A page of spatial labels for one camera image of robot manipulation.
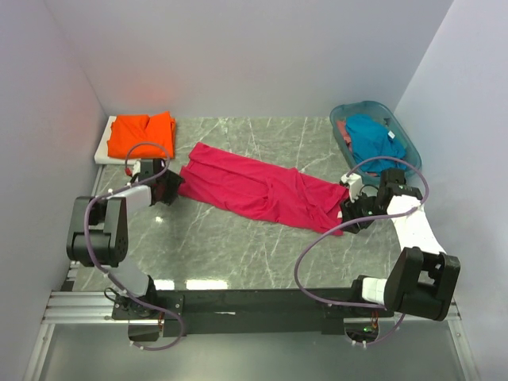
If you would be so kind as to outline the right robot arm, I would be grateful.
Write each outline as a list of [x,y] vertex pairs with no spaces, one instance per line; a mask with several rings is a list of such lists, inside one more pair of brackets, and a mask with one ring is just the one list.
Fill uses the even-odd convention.
[[358,278],[361,289],[348,297],[351,312],[365,317],[379,304],[402,314],[444,320],[452,303],[460,261],[447,255],[433,235],[420,190],[408,185],[405,172],[396,168],[382,172],[373,196],[363,192],[359,175],[343,175],[341,185],[348,188],[349,196],[341,203],[339,218],[346,222],[388,216],[401,248],[386,279]]

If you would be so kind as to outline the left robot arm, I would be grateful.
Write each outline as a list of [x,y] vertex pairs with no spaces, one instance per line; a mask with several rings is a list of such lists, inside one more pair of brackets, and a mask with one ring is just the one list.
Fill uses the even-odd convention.
[[184,178],[162,159],[139,160],[129,182],[102,196],[74,201],[67,234],[67,256],[84,267],[95,267],[114,286],[115,308],[142,319],[162,313],[163,303],[150,275],[128,260],[128,219],[138,210],[161,202],[171,205]]

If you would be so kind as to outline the blue t shirt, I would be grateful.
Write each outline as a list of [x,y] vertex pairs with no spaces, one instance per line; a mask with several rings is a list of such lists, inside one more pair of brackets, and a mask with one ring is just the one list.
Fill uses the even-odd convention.
[[352,139],[352,157],[357,164],[377,156],[400,160],[406,156],[406,149],[398,139],[390,138],[389,130],[366,114],[348,117],[346,129]]

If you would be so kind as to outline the aluminium frame rail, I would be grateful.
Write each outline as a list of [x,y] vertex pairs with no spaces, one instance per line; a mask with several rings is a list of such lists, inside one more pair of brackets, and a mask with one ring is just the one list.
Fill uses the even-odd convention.
[[108,322],[113,303],[97,291],[73,291],[79,264],[71,261],[59,291],[53,291],[40,323],[23,380],[39,380],[57,325],[90,325]]

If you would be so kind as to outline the pink t shirt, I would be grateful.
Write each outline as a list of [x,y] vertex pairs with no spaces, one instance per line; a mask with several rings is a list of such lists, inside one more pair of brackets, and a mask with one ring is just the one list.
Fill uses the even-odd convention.
[[348,189],[296,168],[198,143],[180,170],[183,197],[257,221],[324,233],[341,223]]

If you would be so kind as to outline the teal plastic basket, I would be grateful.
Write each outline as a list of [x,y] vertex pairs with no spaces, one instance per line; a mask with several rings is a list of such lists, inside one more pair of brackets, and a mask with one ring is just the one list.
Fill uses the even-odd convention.
[[361,166],[356,170],[356,173],[363,178],[363,183],[379,185],[381,171],[389,168],[403,169],[406,173],[406,177],[410,177],[414,174],[414,171],[411,169],[412,167],[421,169],[421,157],[418,150],[407,136],[404,128],[400,125],[390,109],[375,101],[363,101],[337,106],[329,115],[330,122],[333,125],[333,135],[350,167],[355,167],[357,163],[352,157],[352,152],[346,147],[337,129],[336,122],[346,121],[348,117],[356,114],[366,114],[378,123],[384,125],[389,131],[395,134],[395,137],[406,149],[406,156],[401,160],[390,156],[377,156],[359,163]]

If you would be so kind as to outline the orange folded t shirt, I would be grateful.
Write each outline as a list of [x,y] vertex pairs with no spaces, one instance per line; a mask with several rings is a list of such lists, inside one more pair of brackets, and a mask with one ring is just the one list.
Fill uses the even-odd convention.
[[132,146],[152,142],[162,146],[171,159],[175,157],[176,122],[168,111],[148,116],[118,115],[111,124],[107,141],[108,156],[123,160]]

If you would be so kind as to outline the salmon t shirt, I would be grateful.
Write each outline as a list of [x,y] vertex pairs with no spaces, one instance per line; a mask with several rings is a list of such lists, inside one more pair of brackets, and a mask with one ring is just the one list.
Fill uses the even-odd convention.
[[337,129],[338,129],[339,133],[341,134],[343,141],[346,144],[346,147],[351,152],[352,151],[352,146],[351,146],[352,139],[346,129],[346,121],[337,121],[336,125],[337,125]]

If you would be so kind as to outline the white foam pad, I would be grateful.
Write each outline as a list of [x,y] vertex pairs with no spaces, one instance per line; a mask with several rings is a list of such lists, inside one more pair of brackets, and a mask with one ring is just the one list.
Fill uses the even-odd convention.
[[[110,116],[106,123],[105,130],[102,134],[98,148],[94,154],[94,161],[97,164],[123,164],[125,159],[115,159],[108,156],[107,141],[111,134],[111,124],[115,121],[116,116]],[[133,164],[136,159],[151,159],[151,158],[166,158],[163,149],[156,143],[145,142],[143,145],[138,146],[129,154],[129,164]]]

